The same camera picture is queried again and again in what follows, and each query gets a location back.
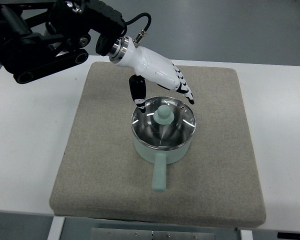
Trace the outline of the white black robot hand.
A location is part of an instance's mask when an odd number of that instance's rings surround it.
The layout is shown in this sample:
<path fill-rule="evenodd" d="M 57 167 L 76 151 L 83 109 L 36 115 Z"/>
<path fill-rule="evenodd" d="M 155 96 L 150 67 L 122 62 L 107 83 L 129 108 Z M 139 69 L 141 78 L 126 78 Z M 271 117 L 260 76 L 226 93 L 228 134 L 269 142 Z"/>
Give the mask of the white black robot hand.
<path fill-rule="evenodd" d="M 195 103 L 181 70 L 170 59 L 143 46 L 136 47 L 131 37 L 117 40 L 108 56 L 115 65 L 134 70 L 135 74 L 129 78 L 129 89 L 132 100 L 142 113 L 146 112 L 146 80 L 182 94 L 192 105 Z"/>

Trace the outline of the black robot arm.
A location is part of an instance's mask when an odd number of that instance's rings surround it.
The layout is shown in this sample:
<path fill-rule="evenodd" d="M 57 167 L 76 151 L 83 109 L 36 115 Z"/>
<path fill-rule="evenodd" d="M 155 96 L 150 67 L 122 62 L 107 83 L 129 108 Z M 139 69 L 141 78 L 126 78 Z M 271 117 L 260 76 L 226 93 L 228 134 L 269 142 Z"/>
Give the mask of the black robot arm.
<path fill-rule="evenodd" d="M 90 31 L 98 55 L 116 56 L 135 21 L 100 0 L 0 0 L 0 65 L 18 84 L 80 65 Z"/>

